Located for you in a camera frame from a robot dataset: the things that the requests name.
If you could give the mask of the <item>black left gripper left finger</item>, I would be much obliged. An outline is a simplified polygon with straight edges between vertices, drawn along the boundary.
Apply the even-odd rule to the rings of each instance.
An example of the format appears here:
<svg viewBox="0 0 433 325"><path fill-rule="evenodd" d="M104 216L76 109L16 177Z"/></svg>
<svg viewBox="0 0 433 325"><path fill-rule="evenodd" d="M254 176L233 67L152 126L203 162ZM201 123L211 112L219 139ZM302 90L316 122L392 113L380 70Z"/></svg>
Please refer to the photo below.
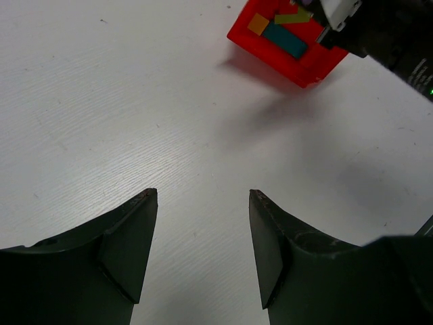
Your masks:
<svg viewBox="0 0 433 325"><path fill-rule="evenodd" d="M158 193L32 246L1 251L2 324L129 324L143 287Z"/></svg>

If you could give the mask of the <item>red plastic tray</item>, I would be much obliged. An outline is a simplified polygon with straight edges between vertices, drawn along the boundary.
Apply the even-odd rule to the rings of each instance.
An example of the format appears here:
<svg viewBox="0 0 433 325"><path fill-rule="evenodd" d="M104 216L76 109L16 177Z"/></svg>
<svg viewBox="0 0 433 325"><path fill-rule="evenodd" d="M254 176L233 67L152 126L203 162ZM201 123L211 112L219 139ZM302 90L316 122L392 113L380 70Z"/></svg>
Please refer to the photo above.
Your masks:
<svg viewBox="0 0 433 325"><path fill-rule="evenodd" d="M305 88L322 81L348 55L344 49L327 49L318 43L317 38L324 31L324 27L313 19L313 15L307 23L278 24L308 45L307 51L298 60L247 28L254 14L260 14L268 19L269 23L275 24L276 14L294 14L297 7L301 6L295 1L249 0L228 32L227 38L297 86Z"/></svg>

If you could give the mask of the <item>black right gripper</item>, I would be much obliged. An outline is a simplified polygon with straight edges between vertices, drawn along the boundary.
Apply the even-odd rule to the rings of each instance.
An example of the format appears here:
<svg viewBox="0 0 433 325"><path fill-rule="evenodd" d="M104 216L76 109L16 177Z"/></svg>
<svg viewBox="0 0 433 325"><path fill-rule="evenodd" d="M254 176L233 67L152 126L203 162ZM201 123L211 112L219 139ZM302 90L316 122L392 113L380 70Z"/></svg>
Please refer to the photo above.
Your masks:
<svg viewBox="0 0 433 325"><path fill-rule="evenodd" d="M355 12L328 24L318 38L360 58L370 57L432 101L432 2L355 1Z"/></svg>

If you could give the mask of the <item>teal long block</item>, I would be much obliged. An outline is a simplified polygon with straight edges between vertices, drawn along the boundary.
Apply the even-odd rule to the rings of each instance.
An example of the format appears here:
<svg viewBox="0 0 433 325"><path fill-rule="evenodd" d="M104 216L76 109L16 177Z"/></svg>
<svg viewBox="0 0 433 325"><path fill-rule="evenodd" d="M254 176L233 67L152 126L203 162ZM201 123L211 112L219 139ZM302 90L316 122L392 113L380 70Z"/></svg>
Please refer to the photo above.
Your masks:
<svg viewBox="0 0 433 325"><path fill-rule="evenodd" d="M308 45L283 26L269 23L262 36L272 42L295 59L300 59L308 49Z"/></svg>

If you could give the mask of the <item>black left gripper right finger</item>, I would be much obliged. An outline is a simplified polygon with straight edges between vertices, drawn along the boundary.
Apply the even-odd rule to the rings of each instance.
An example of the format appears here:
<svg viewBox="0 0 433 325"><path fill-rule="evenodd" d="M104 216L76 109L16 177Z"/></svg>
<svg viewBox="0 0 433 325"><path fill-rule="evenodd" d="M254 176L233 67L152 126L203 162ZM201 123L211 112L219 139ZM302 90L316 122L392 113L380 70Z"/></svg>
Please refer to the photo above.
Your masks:
<svg viewBox="0 0 433 325"><path fill-rule="evenodd" d="M271 324L431 324L432 222L356 246L285 212L260 190L249 218Z"/></svg>

